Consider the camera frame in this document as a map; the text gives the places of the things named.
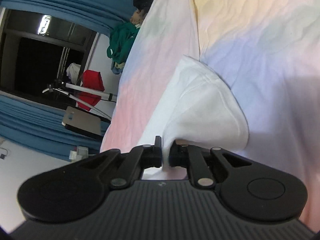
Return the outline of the white hooded sweatshirt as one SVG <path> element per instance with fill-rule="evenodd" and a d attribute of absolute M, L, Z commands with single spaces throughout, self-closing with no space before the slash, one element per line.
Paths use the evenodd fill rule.
<path fill-rule="evenodd" d="M 144 180 L 186 176 L 183 168 L 169 166 L 169 151 L 175 140 L 236 152 L 246 147 L 249 129 L 229 87 L 206 65 L 183 56 L 138 143 L 151 144 L 157 135 L 162 138 L 163 164 L 161 168 L 147 168 Z"/>

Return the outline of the white stool with black legs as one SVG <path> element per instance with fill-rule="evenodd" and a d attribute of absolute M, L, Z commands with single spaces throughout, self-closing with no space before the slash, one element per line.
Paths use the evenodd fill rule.
<path fill-rule="evenodd" d="M 69 131 L 102 140 L 101 119 L 89 112 L 68 106 L 63 116 L 62 125 Z"/>

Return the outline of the blue curtain left panel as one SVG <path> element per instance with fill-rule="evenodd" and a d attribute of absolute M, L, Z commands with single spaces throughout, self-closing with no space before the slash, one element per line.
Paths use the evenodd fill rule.
<path fill-rule="evenodd" d="M 69 160 L 71 150 L 100 153 L 101 142 L 67 130 L 60 109 L 1 95 L 1 137 L 45 155 Z"/>

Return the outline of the green garment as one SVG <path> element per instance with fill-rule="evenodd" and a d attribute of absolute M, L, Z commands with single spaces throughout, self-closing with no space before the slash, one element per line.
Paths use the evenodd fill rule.
<path fill-rule="evenodd" d="M 110 34 L 107 57 L 117 64 L 126 62 L 138 32 L 139 28 L 130 22 L 117 25 Z"/>

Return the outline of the pastel rainbow bed sheet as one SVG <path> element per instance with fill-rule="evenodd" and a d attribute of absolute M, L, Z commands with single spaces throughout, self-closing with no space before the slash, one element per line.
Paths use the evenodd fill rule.
<path fill-rule="evenodd" d="M 183 56 L 229 87 L 249 129 L 239 155 L 306 185 L 319 230 L 319 0 L 155 0 L 120 78 L 101 151 L 139 145 Z"/>

